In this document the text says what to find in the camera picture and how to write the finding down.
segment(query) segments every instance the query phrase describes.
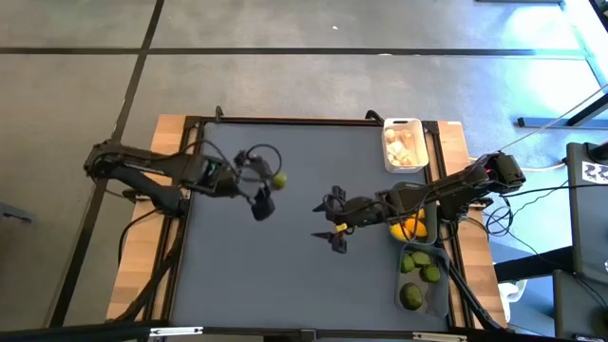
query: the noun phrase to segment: gray floor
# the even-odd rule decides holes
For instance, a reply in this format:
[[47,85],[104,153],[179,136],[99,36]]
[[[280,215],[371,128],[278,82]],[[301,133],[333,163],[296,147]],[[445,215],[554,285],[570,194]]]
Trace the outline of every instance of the gray floor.
[[[5,0],[0,47],[136,48],[153,7]],[[572,20],[558,6],[472,0],[174,0],[153,47],[578,48]],[[134,56],[0,55],[0,201],[38,217],[0,223],[1,330],[45,322],[92,188],[82,163],[109,137],[134,63]],[[123,141],[147,147],[159,114],[211,114],[215,105],[227,115],[326,118],[361,118],[374,108],[385,117],[461,121],[470,155],[479,156],[527,132],[513,126],[518,116],[555,117],[598,88],[578,58],[150,56]],[[550,130],[506,151],[521,166],[547,166],[568,142],[606,137]],[[565,180],[564,170],[526,176],[527,188]],[[563,209],[541,218],[543,206]],[[514,233],[539,251],[566,245],[566,208],[563,192],[543,199],[518,216]],[[68,324],[104,320],[131,210],[104,200]],[[506,237],[497,242],[525,249]]]

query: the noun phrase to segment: gray tray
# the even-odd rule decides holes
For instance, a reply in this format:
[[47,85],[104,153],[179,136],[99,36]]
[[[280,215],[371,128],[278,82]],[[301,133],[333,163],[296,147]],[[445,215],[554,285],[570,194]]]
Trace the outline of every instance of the gray tray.
[[[411,254],[413,252],[424,252],[431,257],[431,264],[439,268],[441,278],[436,283],[427,283],[420,277],[420,269],[416,268],[414,271],[407,274],[401,273],[401,260],[404,255]],[[427,314],[435,317],[443,318],[449,311],[448,307],[448,284],[449,274],[447,273],[449,267],[449,259],[446,251],[424,245],[406,244],[401,251],[399,257],[399,263],[397,264],[397,287],[395,289],[395,303],[402,310],[406,310],[411,313]],[[407,283],[414,283],[423,294],[424,301],[422,306],[418,310],[409,310],[404,308],[399,300],[399,291]]]

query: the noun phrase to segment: wooden board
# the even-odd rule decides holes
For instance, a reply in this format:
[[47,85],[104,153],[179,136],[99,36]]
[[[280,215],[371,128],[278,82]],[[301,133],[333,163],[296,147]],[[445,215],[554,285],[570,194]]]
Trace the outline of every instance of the wooden board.
[[[160,115],[150,147],[151,150],[163,154],[177,152],[180,147],[184,121],[184,115]],[[460,123],[439,122],[439,130],[446,172],[452,174],[462,170],[469,163],[463,127]],[[429,153],[431,153],[431,156],[434,156],[436,149],[429,137],[427,137],[427,144]],[[431,157],[430,160],[432,176],[434,179],[437,179],[438,173],[435,159]],[[155,176],[154,178],[158,182],[170,182],[167,178],[159,176]],[[138,203],[133,213],[133,219],[151,209],[152,206],[148,202]],[[475,219],[481,219],[481,212],[479,210],[471,209],[469,215]],[[150,277],[154,256],[158,248],[161,226],[162,217],[153,215],[131,228],[124,246],[123,262],[119,267],[116,277],[114,292],[107,311],[107,318],[114,318],[121,314],[131,300],[137,296]],[[485,232],[475,224],[465,221],[459,226],[459,239],[465,264],[465,276],[469,287],[492,317],[500,324],[506,326],[503,305],[498,292],[498,283]],[[159,289],[153,311],[154,318],[160,317],[164,283],[161,284]],[[450,290],[456,325],[463,327],[464,319],[461,301],[458,296],[458,290],[453,283],[450,284]]]

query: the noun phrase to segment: white cord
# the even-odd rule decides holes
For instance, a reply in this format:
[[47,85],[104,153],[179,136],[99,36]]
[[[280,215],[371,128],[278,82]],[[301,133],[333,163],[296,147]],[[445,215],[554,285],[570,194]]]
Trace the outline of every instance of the white cord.
[[557,117],[557,118],[556,118],[554,121],[552,121],[552,122],[550,122],[550,123],[547,123],[547,124],[542,125],[541,127],[539,127],[539,128],[537,128],[537,129],[535,129],[534,131],[532,131],[532,132],[530,132],[530,133],[528,133],[528,134],[524,135],[524,136],[523,136],[523,137],[521,137],[521,138],[518,138],[518,139],[517,139],[517,140],[515,140],[514,142],[508,143],[507,145],[505,145],[505,146],[503,146],[503,147],[501,147],[501,148],[497,149],[497,150],[496,150],[496,151],[494,151],[494,152],[502,151],[502,150],[506,149],[507,147],[510,147],[510,146],[512,146],[512,145],[514,145],[514,144],[516,144],[516,143],[519,143],[520,141],[522,141],[522,140],[524,140],[524,139],[528,138],[529,136],[531,136],[531,135],[533,135],[533,134],[536,134],[536,133],[539,133],[540,131],[544,130],[545,128],[548,128],[548,127],[552,126],[553,124],[555,124],[556,122],[558,122],[558,121],[559,121],[561,118],[563,118],[564,116],[566,116],[566,115],[568,115],[568,114],[572,113],[572,112],[573,112],[575,109],[577,109],[577,108],[578,108],[580,105],[584,104],[585,102],[589,101],[589,100],[590,100],[591,98],[593,98],[594,96],[598,95],[598,94],[599,94],[599,93],[600,93],[600,92],[601,92],[601,91],[602,91],[604,88],[606,88],[606,87],[608,87],[608,85],[605,85],[605,86],[601,87],[600,89],[598,89],[598,91],[596,91],[595,93],[593,93],[593,94],[589,95],[589,96],[588,96],[586,99],[582,100],[580,103],[578,103],[577,105],[575,105],[575,106],[573,106],[572,108],[570,108],[570,110],[568,110],[567,112],[565,112],[565,113],[563,113],[563,114],[559,115],[559,117]]
[[549,167],[541,167],[541,168],[536,168],[536,167],[531,167],[531,168],[526,168],[526,167],[521,167],[522,171],[532,171],[532,172],[544,172],[544,171],[551,171],[551,170],[555,170],[557,168],[560,168],[562,166],[564,166],[565,163],[561,162],[557,165],[553,165],[553,166],[549,166]]

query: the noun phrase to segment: black equipment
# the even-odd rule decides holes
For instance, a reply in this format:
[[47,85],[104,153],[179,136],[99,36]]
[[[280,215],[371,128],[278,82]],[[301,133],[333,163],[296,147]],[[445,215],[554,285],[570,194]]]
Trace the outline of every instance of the black equipment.
[[375,199],[357,197],[346,200],[346,192],[334,186],[314,212],[325,212],[325,218],[336,225],[336,232],[327,238],[332,249],[346,253],[345,235],[355,228],[378,223],[397,223],[416,214],[425,204],[439,201],[439,217],[446,222],[458,222],[468,211],[468,205],[493,192],[507,194],[519,190],[525,176],[512,156],[502,152],[481,156],[464,170],[427,185],[401,182],[392,189],[376,192]]
[[[275,210],[270,185],[273,173],[265,160],[250,152],[251,149],[240,151],[233,166],[221,153],[222,158],[190,155],[184,151],[162,155],[106,141],[93,146],[85,171],[94,180],[123,182],[133,188],[123,192],[126,197],[134,200],[148,196],[155,208],[171,217],[178,218],[188,210],[188,201],[181,192],[183,188],[212,198],[242,196],[251,204],[254,218],[263,220]],[[173,178],[175,184],[160,185],[143,172]]]

